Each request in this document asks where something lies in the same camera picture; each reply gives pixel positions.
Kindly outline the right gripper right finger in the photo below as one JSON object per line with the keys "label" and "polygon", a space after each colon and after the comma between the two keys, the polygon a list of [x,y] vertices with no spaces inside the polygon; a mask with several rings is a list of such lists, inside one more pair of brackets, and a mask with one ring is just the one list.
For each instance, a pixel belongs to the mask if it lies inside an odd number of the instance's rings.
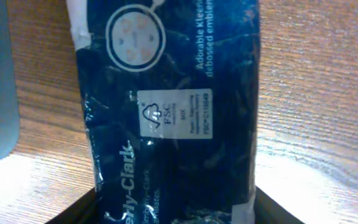
{"label": "right gripper right finger", "polygon": [[258,187],[256,188],[254,212],[255,224],[304,224]]}

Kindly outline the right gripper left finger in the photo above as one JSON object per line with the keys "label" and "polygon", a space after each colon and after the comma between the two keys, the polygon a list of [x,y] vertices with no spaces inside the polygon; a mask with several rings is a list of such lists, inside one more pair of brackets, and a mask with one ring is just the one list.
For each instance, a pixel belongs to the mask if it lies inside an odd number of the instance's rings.
{"label": "right gripper left finger", "polygon": [[98,224],[98,200],[92,188],[67,209],[45,224]]}

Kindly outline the blue tissue box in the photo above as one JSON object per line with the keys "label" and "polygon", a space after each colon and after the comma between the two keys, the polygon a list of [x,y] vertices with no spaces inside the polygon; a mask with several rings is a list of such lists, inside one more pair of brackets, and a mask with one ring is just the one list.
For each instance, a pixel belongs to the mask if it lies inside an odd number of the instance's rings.
{"label": "blue tissue box", "polygon": [[258,0],[67,2],[96,223],[255,221]]}

